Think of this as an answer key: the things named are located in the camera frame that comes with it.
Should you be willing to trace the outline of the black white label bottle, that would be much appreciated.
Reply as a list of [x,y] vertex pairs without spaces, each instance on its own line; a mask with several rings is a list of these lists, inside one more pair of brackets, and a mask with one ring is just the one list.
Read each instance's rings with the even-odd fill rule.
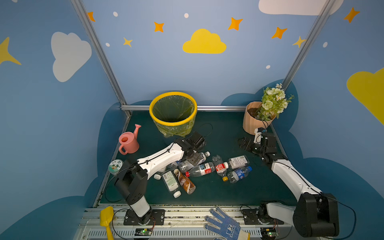
[[202,164],[207,160],[207,158],[211,155],[210,152],[195,152],[191,157],[187,157],[185,161],[180,162],[178,165],[178,169],[181,173],[185,173],[191,170],[193,167]]

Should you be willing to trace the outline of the white label square bottle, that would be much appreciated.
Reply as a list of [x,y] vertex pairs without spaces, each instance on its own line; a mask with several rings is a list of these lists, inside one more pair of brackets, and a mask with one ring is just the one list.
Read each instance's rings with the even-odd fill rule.
[[250,164],[250,161],[245,155],[229,158],[227,162],[232,170],[247,167]]

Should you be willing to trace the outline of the green label bottle white cap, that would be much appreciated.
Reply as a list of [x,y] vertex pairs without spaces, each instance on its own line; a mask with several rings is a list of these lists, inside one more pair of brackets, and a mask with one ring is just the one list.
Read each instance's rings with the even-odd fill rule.
[[175,199],[181,196],[180,185],[176,179],[174,173],[171,170],[168,170],[162,174],[162,179],[168,189],[168,191],[173,195]]

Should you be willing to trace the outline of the brown coffee drink bottle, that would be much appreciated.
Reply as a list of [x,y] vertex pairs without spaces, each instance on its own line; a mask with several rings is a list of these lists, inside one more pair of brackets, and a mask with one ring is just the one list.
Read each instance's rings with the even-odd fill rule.
[[194,183],[188,177],[183,175],[178,169],[174,170],[174,174],[177,177],[181,187],[183,187],[188,195],[191,195],[196,189]]

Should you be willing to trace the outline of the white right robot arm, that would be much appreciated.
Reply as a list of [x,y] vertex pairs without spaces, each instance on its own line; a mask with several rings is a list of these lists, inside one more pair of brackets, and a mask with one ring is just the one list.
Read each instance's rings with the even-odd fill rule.
[[239,147],[259,156],[267,167],[290,189],[297,200],[296,206],[278,202],[262,203],[258,208],[258,220],[269,224],[280,220],[295,227],[300,236],[336,237],[339,235],[338,203],[331,194],[325,194],[306,180],[286,158],[277,151],[274,134],[262,133],[259,143],[250,138],[240,138]]

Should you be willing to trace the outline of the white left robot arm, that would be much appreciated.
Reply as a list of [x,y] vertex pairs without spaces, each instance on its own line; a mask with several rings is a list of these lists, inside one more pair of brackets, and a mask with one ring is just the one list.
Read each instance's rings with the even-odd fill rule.
[[148,180],[167,165],[192,157],[205,144],[205,137],[194,132],[188,138],[174,140],[166,148],[148,157],[124,162],[113,183],[142,222],[145,222],[152,213],[145,198]]

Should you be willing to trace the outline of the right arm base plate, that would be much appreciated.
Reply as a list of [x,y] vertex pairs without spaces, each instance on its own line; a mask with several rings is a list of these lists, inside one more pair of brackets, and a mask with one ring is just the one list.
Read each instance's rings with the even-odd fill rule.
[[240,212],[243,214],[246,225],[283,225],[284,222],[273,219],[267,213],[267,203],[261,203],[258,207],[252,208],[248,205],[241,205]]

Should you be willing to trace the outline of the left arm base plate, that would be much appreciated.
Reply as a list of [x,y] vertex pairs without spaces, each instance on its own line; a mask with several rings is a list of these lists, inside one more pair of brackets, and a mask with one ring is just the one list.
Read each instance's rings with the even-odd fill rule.
[[150,209],[144,216],[138,217],[134,210],[128,210],[124,218],[124,226],[149,226],[155,224],[162,226],[165,220],[165,210]]

